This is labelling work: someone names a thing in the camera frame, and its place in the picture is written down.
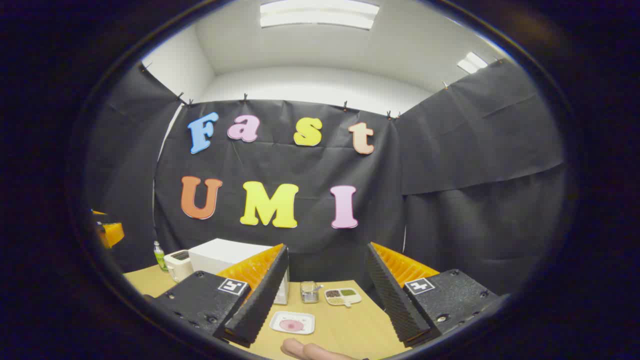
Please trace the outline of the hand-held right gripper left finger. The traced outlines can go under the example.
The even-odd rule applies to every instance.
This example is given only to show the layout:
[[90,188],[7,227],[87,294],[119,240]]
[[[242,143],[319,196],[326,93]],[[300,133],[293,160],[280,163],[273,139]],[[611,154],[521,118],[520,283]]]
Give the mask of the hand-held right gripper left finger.
[[250,347],[288,266],[288,247],[277,244],[217,274],[197,270],[149,301],[199,332]]

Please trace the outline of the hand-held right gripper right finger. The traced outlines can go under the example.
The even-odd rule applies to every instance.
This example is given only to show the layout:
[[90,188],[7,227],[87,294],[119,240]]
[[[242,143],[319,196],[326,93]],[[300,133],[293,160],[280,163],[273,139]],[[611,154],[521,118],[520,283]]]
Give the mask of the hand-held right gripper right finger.
[[366,269],[405,347],[464,326],[499,299],[460,269],[438,272],[373,242],[367,249]]

